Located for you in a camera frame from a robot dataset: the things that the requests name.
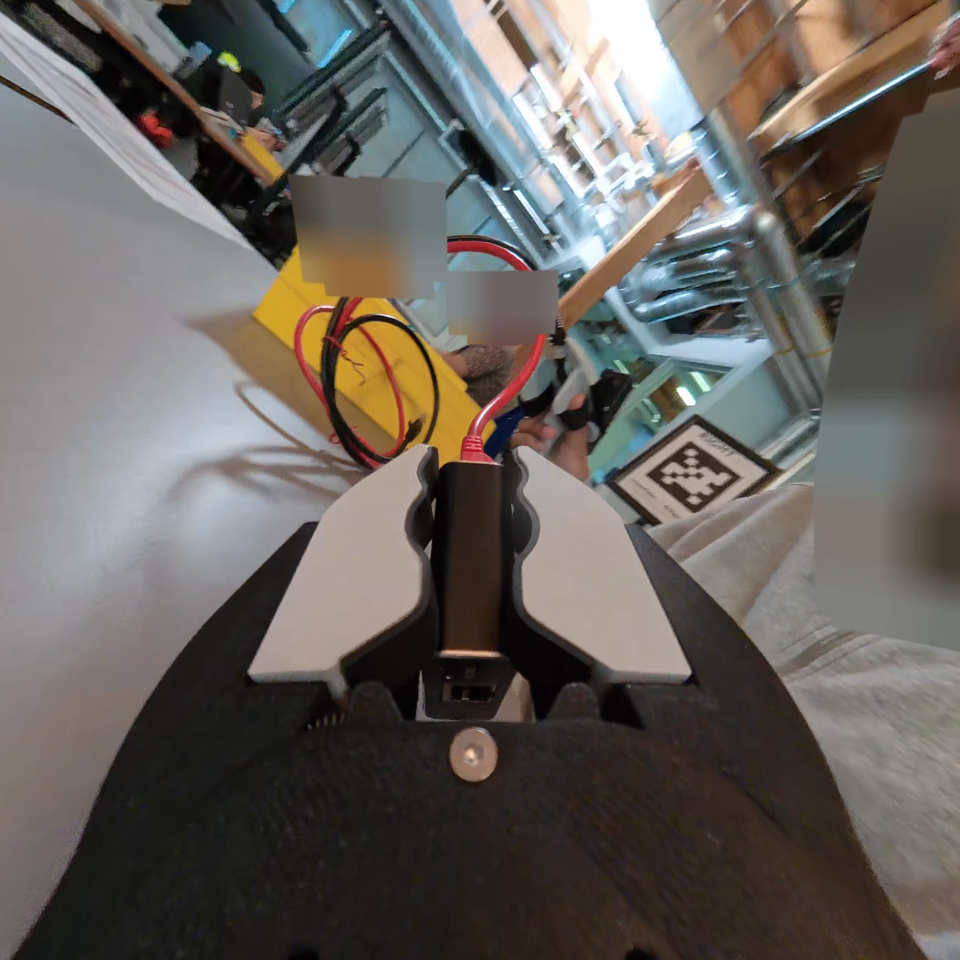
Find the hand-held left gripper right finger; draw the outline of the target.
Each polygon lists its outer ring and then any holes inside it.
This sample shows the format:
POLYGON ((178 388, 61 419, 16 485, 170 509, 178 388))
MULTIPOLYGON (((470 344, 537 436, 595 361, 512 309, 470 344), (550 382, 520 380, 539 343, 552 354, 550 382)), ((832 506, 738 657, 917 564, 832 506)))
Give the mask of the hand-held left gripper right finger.
POLYGON ((513 453, 530 533, 519 551, 519 612, 591 678, 679 685, 692 669, 617 511, 528 447, 513 453))

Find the printed sign board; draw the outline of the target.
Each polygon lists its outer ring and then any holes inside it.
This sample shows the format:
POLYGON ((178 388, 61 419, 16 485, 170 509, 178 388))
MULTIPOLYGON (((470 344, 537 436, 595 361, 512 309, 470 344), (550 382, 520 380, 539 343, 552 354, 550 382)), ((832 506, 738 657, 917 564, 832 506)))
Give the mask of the printed sign board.
POLYGON ((782 474, 695 414, 609 474, 606 486, 643 522, 662 525, 760 493, 782 474))

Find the person's grey sweatshirt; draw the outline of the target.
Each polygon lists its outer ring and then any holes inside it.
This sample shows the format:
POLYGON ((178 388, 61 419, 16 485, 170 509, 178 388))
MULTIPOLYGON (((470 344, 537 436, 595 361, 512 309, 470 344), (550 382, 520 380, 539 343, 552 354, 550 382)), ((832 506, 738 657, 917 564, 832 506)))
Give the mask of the person's grey sweatshirt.
POLYGON ((646 531, 784 682, 926 957, 958 958, 958 653, 841 630, 818 612, 810 483, 646 531))

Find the printed paper sheet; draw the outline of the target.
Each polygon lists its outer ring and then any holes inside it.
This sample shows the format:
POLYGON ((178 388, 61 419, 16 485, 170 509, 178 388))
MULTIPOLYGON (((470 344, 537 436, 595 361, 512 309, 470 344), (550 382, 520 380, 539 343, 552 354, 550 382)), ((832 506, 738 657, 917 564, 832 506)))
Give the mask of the printed paper sheet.
POLYGON ((5 14, 2 66, 34 85, 40 99, 77 126, 152 200, 245 250, 241 232, 156 149, 93 81, 5 14))

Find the wooden support post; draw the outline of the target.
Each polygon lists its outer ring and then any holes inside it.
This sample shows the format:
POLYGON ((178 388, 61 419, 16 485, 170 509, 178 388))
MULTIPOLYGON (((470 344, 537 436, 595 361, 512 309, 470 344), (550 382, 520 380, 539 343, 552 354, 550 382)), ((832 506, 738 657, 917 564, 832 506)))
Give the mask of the wooden support post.
POLYGON ((670 181, 670 189, 652 210, 618 240, 558 301, 558 320, 572 329, 612 288, 646 258, 660 242, 675 234, 713 194, 713 187, 696 160, 670 181))

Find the yellow plastic bin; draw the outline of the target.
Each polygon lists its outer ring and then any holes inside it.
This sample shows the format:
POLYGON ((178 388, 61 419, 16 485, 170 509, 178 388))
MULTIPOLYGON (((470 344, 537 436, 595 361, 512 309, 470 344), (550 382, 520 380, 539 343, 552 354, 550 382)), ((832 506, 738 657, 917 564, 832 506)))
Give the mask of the yellow plastic bin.
POLYGON ((366 470, 418 445, 455 461, 479 412, 464 380, 389 299, 343 301, 305 281, 294 247, 253 318, 294 354, 304 392, 322 409, 331 443, 366 470), (361 386, 337 344, 365 365, 361 386))

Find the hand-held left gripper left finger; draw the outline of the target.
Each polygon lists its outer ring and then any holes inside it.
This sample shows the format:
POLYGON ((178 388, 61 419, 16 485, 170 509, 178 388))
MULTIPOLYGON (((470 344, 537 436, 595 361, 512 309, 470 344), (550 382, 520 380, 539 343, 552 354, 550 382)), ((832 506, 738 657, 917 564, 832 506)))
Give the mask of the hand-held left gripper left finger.
POLYGON ((411 683, 439 643, 427 546, 436 448, 415 445, 321 516, 250 662, 259 684, 411 683))

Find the grey desk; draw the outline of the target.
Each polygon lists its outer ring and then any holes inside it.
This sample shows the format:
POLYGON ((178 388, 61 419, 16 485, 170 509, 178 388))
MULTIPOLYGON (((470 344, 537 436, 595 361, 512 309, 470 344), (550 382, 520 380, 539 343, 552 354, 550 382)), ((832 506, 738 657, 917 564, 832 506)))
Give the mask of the grey desk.
POLYGON ((364 477, 288 347, 275 271, 2 90, 1 942, 55 890, 174 659, 364 477))

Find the grey ceiling pipes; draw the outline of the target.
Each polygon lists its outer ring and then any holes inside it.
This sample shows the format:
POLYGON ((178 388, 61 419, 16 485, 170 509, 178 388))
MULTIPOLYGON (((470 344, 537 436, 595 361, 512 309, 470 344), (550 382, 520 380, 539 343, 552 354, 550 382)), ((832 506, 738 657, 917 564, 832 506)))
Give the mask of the grey ceiling pipes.
POLYGON ((778 374, 798 409, 822 407, 832 341, 803 267, 771 210, 744 204, 685 226, 643 259, 643 280, 680 281, 721 303, 738 294, 769 341, 778 374))

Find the black network splitter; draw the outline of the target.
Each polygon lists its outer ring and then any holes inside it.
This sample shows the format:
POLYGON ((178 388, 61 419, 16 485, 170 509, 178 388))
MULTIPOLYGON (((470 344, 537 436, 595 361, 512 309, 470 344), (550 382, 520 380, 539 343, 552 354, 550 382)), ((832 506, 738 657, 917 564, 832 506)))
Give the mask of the black network splitter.
POLYGON ((496 463, 455 461, 440 469, 430 559, 439 650, 424 683, 443 713, 486 709, 504 685, 502 497, 496 463))

